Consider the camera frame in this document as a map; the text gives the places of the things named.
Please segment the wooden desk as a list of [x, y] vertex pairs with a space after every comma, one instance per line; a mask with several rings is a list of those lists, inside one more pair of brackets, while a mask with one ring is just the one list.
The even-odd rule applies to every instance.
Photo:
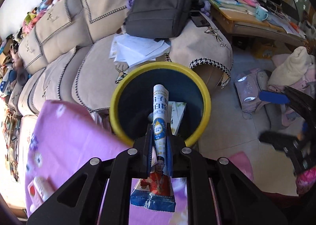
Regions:
[[292, 46], [303, 46], [305, 39], [287, 33], [284, 28], [273, 25], [268, 21], [259, 21], [254, 15], [241, 13], [235, 10], [221, 10], [211, 7], [211, 16], [216, 20], [221, 29], [230, 35], [257, 36], [277, 40]]

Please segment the white paper stack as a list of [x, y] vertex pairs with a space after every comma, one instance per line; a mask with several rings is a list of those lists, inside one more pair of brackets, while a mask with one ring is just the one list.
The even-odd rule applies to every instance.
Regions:
[[134, 67], [147, 61], [155, 61], [156, 58], [167, 54], [170, 48], [170, 43], [166, 40], [115, 34], [109, 59]]

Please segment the light blue mug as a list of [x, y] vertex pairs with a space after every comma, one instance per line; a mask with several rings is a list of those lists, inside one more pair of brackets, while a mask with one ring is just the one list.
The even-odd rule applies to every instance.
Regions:
[[262, 6], [256, 6], [255, 18], [259, 21], [265, 21], [268, 18], [268, 10]]

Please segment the green Pocky snack box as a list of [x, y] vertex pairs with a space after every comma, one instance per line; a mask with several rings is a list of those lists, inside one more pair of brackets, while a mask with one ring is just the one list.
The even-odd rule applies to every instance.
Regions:
[[186, 103], [170, 101], [168, 108], [171, 131], [173, 135], [177, 135], [185, 113]]

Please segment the pink white carton box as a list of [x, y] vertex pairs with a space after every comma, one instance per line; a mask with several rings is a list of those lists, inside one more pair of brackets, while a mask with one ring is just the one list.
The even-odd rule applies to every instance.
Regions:
[[43, 201], [33, 181], [31, 181], [30, 184], [27, 186], [27, 190], [28, 190], [28, 195], [30, 196], [30, 199], [31, 199], [30, 212], [32, 214], [43, 204]]

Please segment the glass coffee table clutter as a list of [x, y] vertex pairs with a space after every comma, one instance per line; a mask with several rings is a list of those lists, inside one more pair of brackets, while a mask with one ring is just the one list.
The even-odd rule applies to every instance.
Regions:
[[5, 154], [6, 168], [9, 170], [16, 182], [19, 182], [19, 138], [20, 138], [21, 116], [12, 112], [7, 113], [2, 122], [3, 136], [7, 152]]

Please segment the pile of clothes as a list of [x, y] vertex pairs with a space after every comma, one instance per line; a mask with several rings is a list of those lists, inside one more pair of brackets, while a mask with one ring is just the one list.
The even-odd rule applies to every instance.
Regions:
[[[272, 61], [275, 69], [267, 82], [269, 91], [281, 92], [289, 86], [315, 98], [315, 57], [305, 47], [296, 48], [292, 54], [275, 55]], [[289, 127], [300, 117], [284, 104], [268, 104], [266, 112], [274, 131]]]

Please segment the pink school bag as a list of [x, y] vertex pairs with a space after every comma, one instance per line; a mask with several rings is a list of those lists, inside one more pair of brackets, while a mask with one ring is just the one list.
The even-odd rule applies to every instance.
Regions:
[[237, 76], [234, 84], [243, 112], [258, 112], [264, 105], [268, 104], [267, 101], [262, 101], [259, 98], [259, 94], [263, 90], [267, 90], [267, 82], [271, 74], [270, 71], [254, 68]]

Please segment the beige sectional sofa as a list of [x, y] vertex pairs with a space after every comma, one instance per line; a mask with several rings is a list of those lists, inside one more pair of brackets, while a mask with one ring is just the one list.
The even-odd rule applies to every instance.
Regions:
[[[19, 44], [16, 57], [27, 83], [14, 83], [9, 109], [34, 116], [46, 100], [78, 103], [90, 112], [109, 109], [115, 88], [132, 70], [112, 58], [127, 12], [127, 0], [58, 0]], [[231, 80], [231, 45], [213, 23], [188, 21], [159, 61], [193, 69], [208, 88]]]

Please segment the yellow rimmed trash bin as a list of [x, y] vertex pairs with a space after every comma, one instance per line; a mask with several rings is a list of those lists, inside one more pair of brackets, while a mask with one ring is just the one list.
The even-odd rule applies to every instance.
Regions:
[[201, 138], [211, 117], [211, 97], [200, 76], [171, 62], [154, 62], [130, 72], [110, 102], [110, 123], [116, 136], [133, 145], [145, 135], [148, 115], [167, 112], [171, 102], [185, 103], [179, 134], [188, 147]]

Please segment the purple floral tablecloth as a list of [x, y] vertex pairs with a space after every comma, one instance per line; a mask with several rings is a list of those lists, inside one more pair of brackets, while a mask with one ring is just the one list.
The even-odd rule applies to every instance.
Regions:
[[[44, 177], [56, 191], [91, 158], [112, 159], [129, 148], [97, 125], [86, 108], [52, 100], [45, 101], [30, 142], [25, 173], [28, 217], [38, 208], [29, 194], [29, 184], [34, 177]], [[228, 159], [254, 182], [252, 166], [244, 152]], [[172, 183], [176, 184], [175, 213], [131, 205], [129, 224], [187, 224], [185, 182], [172, 179]]]

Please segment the dark grey backpack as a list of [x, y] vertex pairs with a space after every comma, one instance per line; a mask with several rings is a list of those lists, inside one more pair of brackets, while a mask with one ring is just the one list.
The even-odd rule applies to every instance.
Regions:
[[192, 0], [134, 0], [125, 20], [127, 34], [152, 39], [178, 37]]

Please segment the small white yogurt bottle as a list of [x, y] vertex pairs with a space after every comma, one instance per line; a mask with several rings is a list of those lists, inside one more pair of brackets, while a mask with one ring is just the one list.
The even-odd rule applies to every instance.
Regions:
[[33, 179], [33, 183], [43, 202], [55, 192], [48, 180], [42, 176], [36, 176]]

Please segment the blue white powder sachet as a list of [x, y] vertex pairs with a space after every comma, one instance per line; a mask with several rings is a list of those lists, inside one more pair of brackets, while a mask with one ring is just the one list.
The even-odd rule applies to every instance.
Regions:
[[167, 118], [169, 92], [163, 85], [153, 88], [153, 136], [156, 160], [148, 178], [138, 181], [130, 197], [132, 205], [146, 209], [174, 212], [176, 201], [171, 186], [167, 157]]

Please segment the row of plush toys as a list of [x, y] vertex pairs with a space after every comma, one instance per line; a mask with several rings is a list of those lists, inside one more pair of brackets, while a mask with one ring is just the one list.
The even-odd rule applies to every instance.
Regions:
[[14, 41], [18, 43], [30, 33], [36, 23], [44, 16], [44, 14], [52, 8], [60, 0], [42, 0], [32, 11], [27, 13], [23, 20], [20, 30], [14, 35]]

